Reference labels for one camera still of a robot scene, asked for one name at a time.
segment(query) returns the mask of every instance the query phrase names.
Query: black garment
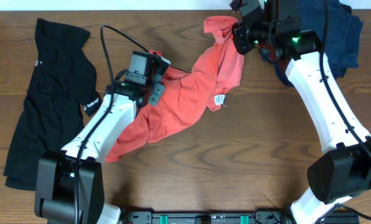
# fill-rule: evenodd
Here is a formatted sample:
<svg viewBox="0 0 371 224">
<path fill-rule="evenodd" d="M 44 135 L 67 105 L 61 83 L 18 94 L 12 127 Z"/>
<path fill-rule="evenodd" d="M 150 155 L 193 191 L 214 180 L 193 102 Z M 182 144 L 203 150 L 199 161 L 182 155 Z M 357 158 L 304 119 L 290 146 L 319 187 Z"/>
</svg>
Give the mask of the black garment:
<svg viewBox="0 0 371 224">
<path fill-rule="evenodd" d="M 344 77 L 348 68 L 358 68 L 357 58 L 360 48 L 360 33 L 363 23 L 357 16 L 352 16 L 352 8 L 341 4 L 339 0 L 328 0 L 329 27 L 325 53 L 334 78 Z M 323 1 L 299 0 L 298 13 L 301 17 L 301 30 L 314 30 L 322 40 L 324 34 Z M 271 62 L 268 52 L 261 50 L 263 60 L 275 66 L 276 74 L 284 85 L 293 86 L 281 73 L 279 66 Z"/>
<path fill-rule="evenodd" d="M 79 103 L 89 116 L 101 105 L 96 70 L 82 51 L 89 36 L 79 27 L 37 20 L 39 58 L 7 155 L 6 186 L 35 190 L 44 152 L 58 152 L 83 129 Z"/>
</svg>

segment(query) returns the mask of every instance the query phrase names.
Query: pink fabric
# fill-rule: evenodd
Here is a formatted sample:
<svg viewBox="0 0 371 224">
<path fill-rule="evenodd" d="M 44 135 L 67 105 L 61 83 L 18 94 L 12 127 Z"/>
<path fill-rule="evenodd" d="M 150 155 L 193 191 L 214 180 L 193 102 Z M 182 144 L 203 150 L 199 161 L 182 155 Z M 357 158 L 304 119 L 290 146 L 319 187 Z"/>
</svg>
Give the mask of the pink fabric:
<svg viewBox="0 0 371 224">
<path fill-rule="evenodd" d="M 202 54 L 191 73 L 169 67 L 162 82 L 166 87 L 156 106 L 147 105 L 116 140 L 106 162 L 118 161 L 120 156 L 148 143 L 178 133 L 195 124 L 205 108 L 219 110 L 214 96 L 226 94 L 239 86 L 243 56 L 233 43 L 232 25 L 238 22 L 229 16 L 213 16 L 204 22 L 204 32 L 215 37 L 214 46 Z"/>
</svg>

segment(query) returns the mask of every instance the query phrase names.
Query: navy blue fabric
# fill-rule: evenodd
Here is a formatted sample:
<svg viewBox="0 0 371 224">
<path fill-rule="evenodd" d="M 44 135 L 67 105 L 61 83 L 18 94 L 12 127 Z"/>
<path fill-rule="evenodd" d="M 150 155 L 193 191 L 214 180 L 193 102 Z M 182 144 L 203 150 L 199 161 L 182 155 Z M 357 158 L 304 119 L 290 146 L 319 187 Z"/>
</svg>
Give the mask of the navy blue fabric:
<svg viewBox="0 0 371 224">
<path fill-rule="evenodd" d="M 360 33 L 363 23 L 351 14 L 351 7 L 339 0 L 328 0 L 329 28 L 326 41 L 326 54 L 334 78 L 344 77 L 347 68 L 358 68 Z M 324 33 L 324 3 L 322 0 L 299 0 L 298 12 L 301 16 L 301 30 L 314 30 L 322 40 Z M 278 78 L 287 86 L 286 75 L 276 68 Z"/>
</svg>

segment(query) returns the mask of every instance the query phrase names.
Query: wooden table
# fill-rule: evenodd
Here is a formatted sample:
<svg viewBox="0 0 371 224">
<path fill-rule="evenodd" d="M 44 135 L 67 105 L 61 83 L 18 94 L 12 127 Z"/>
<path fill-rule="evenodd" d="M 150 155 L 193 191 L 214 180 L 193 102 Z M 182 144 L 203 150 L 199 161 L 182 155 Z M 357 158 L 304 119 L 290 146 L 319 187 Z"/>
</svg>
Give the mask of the wooden table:
<svg viewBox="0 0 371 224">
<path fill-rule="evenodd" d="M 371 11 L 364 21 L 360 68 L 338 81 L 347 101 L 371 133 Z M 190 70 L 214 40 L 203 33 L 206 17 L 230 11 L 0 12 L 0 223 L 45 223 L 33 212 L 34 192 L 4 186 L 7 149 L 37 60 L 36 19 L 89 30 L 83 48 L 96 67 L 97 90 L 109 83 L 99 37 L 107 23 L 149 49 L 162 50 L 173 66 Z M 106 32 L 114 71 L 128 68 L 136 47 Z M 317 132 L 293 88 L 277 79 L 257 51 L 245 58 L 241 86 L 228 108 L 207 110 L 191 128 L 149 144 L 104 166 L 107 202 L 156 211 L 253 210 L 284 207 L 308 187 L 307 168 L 321 157 Z M 347 203 L 371 215 L 371 191 Z"/>
</svg>

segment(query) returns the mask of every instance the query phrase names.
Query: white label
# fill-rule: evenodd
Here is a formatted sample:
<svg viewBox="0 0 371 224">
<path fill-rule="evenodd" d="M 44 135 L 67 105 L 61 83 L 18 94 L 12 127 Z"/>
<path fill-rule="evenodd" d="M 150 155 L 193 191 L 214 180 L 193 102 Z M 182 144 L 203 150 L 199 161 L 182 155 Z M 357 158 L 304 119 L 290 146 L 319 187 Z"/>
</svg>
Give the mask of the white label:
<svg viewBox="0 0 371 224">
<path fill-rule="evenodd" d="M 225 98 L 225 95 L 223 95 L 223 94 L 220 94 L 220 95 L 215 96 L 215 104 L 216 104 L 216 106 L 222 105 L 224 103 L 224 98 Z"/>
</svg>

